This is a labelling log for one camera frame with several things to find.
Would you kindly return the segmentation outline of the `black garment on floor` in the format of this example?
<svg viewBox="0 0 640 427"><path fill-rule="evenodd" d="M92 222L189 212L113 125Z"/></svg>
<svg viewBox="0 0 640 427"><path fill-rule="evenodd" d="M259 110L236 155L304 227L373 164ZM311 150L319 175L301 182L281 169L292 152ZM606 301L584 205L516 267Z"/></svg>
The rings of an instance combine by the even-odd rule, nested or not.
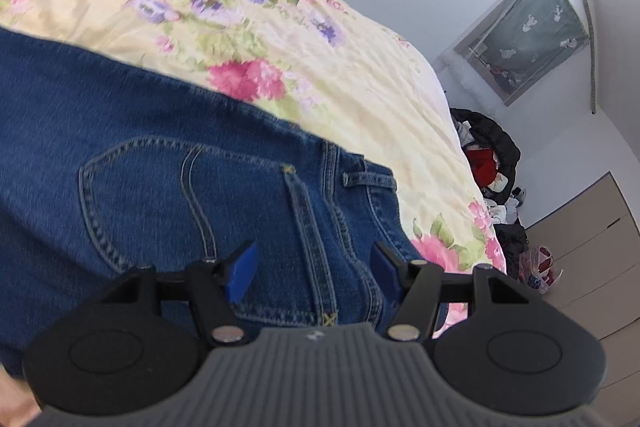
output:
<svg viewBox="0 0 640 427"><path fill-rule="evenodd" d="M513 225L495 225L498 243L506 258L506 274L511 279L518 279L521 255L528 251L528 239L520 222Z"/></svg>

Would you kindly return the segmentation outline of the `pink patterned bag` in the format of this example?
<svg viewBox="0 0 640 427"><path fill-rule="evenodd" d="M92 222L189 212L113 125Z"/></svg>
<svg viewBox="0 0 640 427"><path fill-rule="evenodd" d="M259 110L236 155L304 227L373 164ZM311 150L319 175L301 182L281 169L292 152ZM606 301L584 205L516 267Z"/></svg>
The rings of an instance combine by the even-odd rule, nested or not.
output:
<svg viewBox="0 0 640 427"><path fill-rule="evenodd" d="M518 280L540 295L547 294L562 274L563 269L555 269L554 257L546 246L530 247L520 256Z"/></svg>

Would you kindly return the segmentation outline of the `beige wardrobe cabinet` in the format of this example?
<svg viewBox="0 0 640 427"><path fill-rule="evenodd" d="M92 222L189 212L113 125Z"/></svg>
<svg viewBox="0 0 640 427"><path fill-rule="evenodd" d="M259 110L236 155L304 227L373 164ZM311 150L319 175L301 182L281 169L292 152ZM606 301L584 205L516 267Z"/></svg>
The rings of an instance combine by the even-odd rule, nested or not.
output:
<svg viewBox="0 0 640 427"><path fill-rule="evenodd" d="M639 424L639 225L612 174L527 229L560 273L546 299L596 336L606 377L594 401L615 426Z"/></svg>

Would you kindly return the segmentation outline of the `red garment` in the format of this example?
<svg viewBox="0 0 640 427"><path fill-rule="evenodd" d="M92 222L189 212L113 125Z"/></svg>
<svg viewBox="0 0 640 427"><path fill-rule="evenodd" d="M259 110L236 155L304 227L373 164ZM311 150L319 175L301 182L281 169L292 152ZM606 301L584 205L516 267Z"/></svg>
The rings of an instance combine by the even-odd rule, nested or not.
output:
<svg viewBox="0 0 640 427"><path fill-rule="evenodd" d="M464 155L470 165L473 178L479 188L495 182L499 163L491 148L466 148Z"/></svg>

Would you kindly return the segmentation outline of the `black jacket clothes pile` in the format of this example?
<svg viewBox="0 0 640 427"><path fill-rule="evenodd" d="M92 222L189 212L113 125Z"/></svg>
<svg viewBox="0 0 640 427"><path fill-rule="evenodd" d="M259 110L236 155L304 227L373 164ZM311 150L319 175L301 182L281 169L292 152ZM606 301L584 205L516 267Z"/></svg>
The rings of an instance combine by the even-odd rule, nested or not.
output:
<svg viewBox="0 0 640 427"><path fill-rule="evenodd" d="M450 114L456 124L467 122L470 125L472 145L478 145L481 150L490 150L494 154L492 159L496 164L496 173L506 178L506 184L503 188L491 188L490 183L487 183L482 191L497 204L504 204L511 196L515 184L516 167L521 159L520 149L500 124L483 114L462 108L452 108Z"/></svg>

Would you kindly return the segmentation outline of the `white crumpled clothes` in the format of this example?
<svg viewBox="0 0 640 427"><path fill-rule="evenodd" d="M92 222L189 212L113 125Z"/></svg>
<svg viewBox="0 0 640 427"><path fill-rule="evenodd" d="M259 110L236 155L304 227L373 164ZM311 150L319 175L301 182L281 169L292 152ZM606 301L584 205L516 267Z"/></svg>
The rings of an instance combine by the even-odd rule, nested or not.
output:
<svg viewBox="0 0 640 427"><path fill-rule="evenodd" d="M517 198L509 197L504 204L498 204L493 199L485 198L484 203L493 225L514 225L518 222L518 210L521 202Z"/></svg>

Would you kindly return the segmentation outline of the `blue denim jeans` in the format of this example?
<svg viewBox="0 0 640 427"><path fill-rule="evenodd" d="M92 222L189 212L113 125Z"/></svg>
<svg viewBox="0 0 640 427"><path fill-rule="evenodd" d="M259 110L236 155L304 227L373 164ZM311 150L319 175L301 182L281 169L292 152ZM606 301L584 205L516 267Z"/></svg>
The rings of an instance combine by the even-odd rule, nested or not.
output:
<svg viewBox="0 0 640 427"><path fill-rule="evenodd" d="M375 244L419 254L390 169L228 96L67 44L1 35L1 362L135 267L254 242L242 325L368 322Z"/></svg>

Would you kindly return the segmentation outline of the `floral yellow bed quilt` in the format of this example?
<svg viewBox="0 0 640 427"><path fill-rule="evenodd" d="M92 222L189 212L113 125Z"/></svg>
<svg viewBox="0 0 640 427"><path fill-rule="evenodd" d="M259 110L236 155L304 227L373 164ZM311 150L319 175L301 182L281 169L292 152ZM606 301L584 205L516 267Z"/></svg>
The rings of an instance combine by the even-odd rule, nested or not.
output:
<svg viewBox="0 0 640 427"><path fill-rule="evenodd" d="M3 31L253 105L390 169L416 259L506 265L425 58L341 0L1 0Z"/></svg>

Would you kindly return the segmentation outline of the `grey patterned window curtain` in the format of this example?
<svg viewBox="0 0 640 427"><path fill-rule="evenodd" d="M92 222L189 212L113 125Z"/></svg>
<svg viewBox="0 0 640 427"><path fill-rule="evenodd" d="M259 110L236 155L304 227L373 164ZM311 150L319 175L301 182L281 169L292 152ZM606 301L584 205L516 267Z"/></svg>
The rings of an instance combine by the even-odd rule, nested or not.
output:
<svg viewBox="0 0 640 427"><path fill-rule="evenodd" d="M588 43L570 0L501 0L454 53L509 106Z"/></svg>

